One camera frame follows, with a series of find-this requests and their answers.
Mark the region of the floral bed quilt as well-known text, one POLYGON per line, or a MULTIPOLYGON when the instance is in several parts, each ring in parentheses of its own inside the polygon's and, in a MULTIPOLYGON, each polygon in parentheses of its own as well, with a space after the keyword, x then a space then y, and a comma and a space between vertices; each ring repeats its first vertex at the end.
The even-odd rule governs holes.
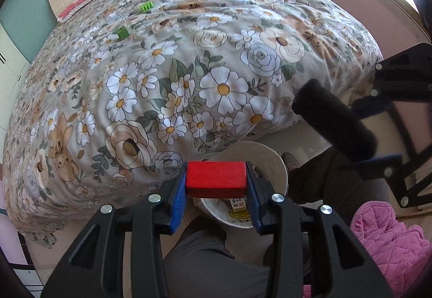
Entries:
POLYGON ((26 74, 4 142, 6 213, 51 247, 70 220, 136 203, 184 162, 289 128, 309 80, 344 98, 381 59, 331 0, 93 0, 26 74))

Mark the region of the green cube with symbol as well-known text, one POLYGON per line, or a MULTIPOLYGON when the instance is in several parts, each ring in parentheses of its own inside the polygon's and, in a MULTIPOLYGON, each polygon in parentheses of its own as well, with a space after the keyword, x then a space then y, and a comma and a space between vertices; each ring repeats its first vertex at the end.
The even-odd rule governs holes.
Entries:
POLYGON ((115 33, 119 37, 120 40, 124 40, 130 36, 129 30, 126 28, 126 26, 121 26, 116 29, 115 33))

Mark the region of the grey trousers left leg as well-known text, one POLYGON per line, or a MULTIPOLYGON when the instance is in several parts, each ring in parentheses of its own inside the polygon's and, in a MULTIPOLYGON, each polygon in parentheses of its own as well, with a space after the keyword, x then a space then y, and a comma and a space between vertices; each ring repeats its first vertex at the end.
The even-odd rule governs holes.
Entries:
POLYGON ((239 262, 225 241, 218 223, 195 218, 163 261, 169 297, 264 297, 269 270, 239 262))

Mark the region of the white wardrobe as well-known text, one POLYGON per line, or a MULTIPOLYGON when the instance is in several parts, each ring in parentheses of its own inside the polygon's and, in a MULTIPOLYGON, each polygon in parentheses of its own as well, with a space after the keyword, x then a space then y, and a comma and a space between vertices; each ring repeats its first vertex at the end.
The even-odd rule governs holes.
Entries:
POLYGON ((12 108, 18 97, 30 63, 6 33, 0 29, 1 129, 7 130, 12 108))

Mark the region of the green toothed toy block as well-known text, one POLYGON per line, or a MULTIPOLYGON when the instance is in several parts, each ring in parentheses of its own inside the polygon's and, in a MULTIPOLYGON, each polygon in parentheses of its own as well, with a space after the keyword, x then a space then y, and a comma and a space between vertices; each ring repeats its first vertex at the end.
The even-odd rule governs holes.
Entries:
POLYGON ((148 1, 139 6, 139 11, 146 13, 151 11, 152 8, 154 8, 153 2, 148 1))

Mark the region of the white trash bin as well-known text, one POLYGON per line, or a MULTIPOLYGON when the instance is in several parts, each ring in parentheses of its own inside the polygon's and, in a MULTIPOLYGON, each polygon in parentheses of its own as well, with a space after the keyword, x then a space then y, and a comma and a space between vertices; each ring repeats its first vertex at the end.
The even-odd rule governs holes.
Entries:
POLYGON ((245 209, 236 212, 228 199, 195 199, 194 204, 219 223, 237 229, 252 229, 254 217, 263 223, 266 203, 273 193, 288 190, 288 171, 281 156, 254 141, 241 141, 210 158, 212 162, 244 162, 247 166, 245 209))

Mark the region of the black fuzzy roller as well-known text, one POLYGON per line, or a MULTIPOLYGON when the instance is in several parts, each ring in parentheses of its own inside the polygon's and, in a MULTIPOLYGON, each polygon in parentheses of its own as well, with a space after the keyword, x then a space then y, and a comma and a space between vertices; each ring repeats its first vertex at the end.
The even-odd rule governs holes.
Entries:
POLYGON ((316 79, 297 92, 291 108, 349 161, 369 160, 375 155, 378 142, 374 134, 316 79))

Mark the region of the pink quilted jacket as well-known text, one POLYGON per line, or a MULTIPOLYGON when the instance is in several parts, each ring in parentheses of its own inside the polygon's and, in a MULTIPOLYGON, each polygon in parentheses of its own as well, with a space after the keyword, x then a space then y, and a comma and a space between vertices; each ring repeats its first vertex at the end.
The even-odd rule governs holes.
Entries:
POLYGON ((386 201, 355 206, 346 225, 365 248, 392 289, 394 297, 431 296, 431 241, 419 225, 396 219, 386 201))

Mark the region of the red foam block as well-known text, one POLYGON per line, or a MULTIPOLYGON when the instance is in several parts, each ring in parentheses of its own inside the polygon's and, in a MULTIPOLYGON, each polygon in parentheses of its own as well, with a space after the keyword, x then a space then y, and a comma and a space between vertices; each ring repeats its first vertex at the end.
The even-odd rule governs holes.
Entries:
POLYGON ((187 164, 185 188, 192 198, 235 199, 247 190, 245 162, 193 161, 187 164))

